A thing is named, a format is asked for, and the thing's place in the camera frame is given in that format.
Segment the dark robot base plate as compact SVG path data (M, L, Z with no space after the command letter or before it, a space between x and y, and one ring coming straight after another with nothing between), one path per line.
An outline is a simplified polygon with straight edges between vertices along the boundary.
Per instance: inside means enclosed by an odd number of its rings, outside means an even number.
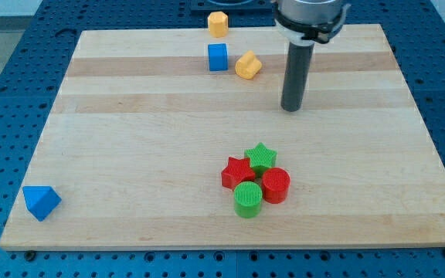
M190 0L189 4L192 12L273 10L273 3L267 0Z

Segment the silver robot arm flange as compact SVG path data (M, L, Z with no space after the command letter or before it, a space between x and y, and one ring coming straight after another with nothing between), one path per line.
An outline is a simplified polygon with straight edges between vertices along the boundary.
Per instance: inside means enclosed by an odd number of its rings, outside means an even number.
M329 43L345 24L351 4L343 0L276 0L274 21L296 46Z

